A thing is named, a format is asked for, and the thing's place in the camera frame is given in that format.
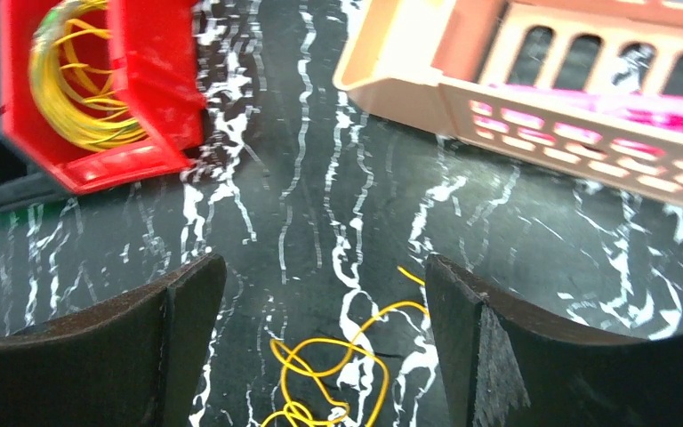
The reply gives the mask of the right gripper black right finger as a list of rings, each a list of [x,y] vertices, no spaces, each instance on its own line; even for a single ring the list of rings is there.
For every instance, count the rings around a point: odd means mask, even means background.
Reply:
[[[683,426],[683,334],[560,317],[440,254],[426,295],[454,426]]]

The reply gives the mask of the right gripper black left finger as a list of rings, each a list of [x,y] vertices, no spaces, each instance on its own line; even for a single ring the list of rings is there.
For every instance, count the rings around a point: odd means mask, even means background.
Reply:
[[[0,426],[185,426],[227,278],[208,254],[0,336]]]

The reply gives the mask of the pink flat item in tray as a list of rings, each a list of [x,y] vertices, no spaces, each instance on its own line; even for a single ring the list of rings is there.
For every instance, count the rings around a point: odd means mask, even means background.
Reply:
[[[634,93],[593,94],[568,89],[540,89],[530,85],[490,84],[491,88],[528,95],[550,105],[574,107],[608,117],[683,133],[683,96],[646,96]]]

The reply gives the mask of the red plastic bin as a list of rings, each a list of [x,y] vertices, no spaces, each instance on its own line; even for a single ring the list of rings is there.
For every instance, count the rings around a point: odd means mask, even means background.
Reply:
[[[204,139],[190,1],[0,1],[0,124],[74,195],[189,168]]]

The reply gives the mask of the pink tiered file tray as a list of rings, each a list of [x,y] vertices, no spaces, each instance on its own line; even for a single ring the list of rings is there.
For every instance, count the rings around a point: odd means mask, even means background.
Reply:
[[[366,1],[333,82],[364,111],[683,206],[683,133],[490,84],[666,95],[680,1]]]

